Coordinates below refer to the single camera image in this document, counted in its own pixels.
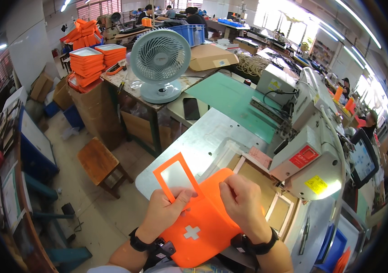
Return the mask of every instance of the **wooden stool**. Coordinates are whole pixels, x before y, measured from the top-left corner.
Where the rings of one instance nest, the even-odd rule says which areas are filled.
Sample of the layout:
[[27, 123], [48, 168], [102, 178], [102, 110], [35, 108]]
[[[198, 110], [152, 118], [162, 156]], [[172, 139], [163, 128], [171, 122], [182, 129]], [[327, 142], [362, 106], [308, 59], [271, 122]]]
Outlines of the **wooden stool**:
[[[117, 188], [124, 182], [129, 180], [133, 183], [133, 179], [127, 174], [124, 168], [120, 165], [120, 161], [98, 140], [93, 138], [88, 144], [83, 147], [77, 154], [82, 167], [91, 178], [96, 186], [102, 187], [105, 191], [110, 193], [116, 199], [120, 196], [117, 194]], [[123, 176], [110, 188], [104, 181], [113, 175], [114, 171], [118, 169]]]

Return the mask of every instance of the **hand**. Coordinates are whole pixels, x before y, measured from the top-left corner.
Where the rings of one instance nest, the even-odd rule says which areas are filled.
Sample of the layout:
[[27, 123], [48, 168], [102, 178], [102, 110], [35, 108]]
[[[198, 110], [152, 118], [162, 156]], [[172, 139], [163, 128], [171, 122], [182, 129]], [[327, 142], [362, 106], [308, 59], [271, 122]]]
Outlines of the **hand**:
[[136, 230], [136, 236], [144, 243], [152, 243], [164, 230], [169, 228], [179, 217], [191, 196], [197, 193], [185, 188], [170, 189], [176, 200], [173, 204], [163, 190], [153, 191], [147, 213], [142, 224]]
[[252, 243], [268, 243], [271, 229], [261, 209], [261, 188], [247, 178], [234, 174], [220, 182], [220, 196], [230, 218]]

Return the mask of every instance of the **white cross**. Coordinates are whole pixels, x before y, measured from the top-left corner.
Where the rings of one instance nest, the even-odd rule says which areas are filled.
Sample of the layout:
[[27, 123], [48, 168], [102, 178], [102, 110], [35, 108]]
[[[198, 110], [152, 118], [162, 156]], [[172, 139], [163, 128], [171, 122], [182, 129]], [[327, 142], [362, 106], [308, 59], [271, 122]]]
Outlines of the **white cross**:
[[193, 240], [197, 240], [199, 238], [199, 236], [197, 235], [197, 232], [200, 231], [199, 227], [192, 228], [189, 225], [189, 226], [185, 227], [185, 229], [186, 229], [186, 233], [184, 234], [184, 236], [186, 239], [191, 237]]

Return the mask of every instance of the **red label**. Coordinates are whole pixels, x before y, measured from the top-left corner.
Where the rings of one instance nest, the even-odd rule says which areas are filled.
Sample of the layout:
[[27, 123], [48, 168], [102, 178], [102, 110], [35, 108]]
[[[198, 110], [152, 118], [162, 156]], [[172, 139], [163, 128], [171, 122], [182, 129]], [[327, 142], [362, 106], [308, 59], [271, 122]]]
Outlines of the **red label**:
[[306, 145], [300, 152], [290, 158], [290, 162], [301, 169], [313, 161], [318, 155], [319, 154], [316, 153], [311, 147]]

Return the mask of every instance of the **concrete floor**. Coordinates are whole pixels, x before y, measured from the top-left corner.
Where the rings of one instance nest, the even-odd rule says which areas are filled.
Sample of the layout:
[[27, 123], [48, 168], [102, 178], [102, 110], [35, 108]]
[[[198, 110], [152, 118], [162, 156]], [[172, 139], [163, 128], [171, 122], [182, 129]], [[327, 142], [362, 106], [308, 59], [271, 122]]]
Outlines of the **concrete floor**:
[[[62, 214], [61, 207], [71, 203], [76, 216], [83, 222], [82, 231], [76, 232], [76, 239], [71, 245], [85, 246], [92, 253], [92, 258], [74, 270], [86, 272], [89, 268], [106, 264], [115, 249], [128, 239], [128, 234], [141, 224], [148, 200], [136, 189], [135, 183], [125, 181], [119, 187], [120, 199], [115, 199], [102, 188], [95, 186], [77, 160], [77, 153], [93, 135], [83, 128], [79, 135], [72, 135], [63, 140], [62, 133], [71, 126], [62, 112], [49, 119], [48, 125], [49, 129], [45, 135], [53, 145], [60, 169], [52, 185], [56, 190], [61, 188], [59, 199], [54, 203], [54, 211]], [[124, 141], [112, 153], [133, 179], [154, 160], [153, 156], [136, 142]], [[62, 228], [70, 227], [64, 232], [66, 237], [71, 235], [72, 229], [78, 225], [76, 218], [60, 219], [59, 222]]]

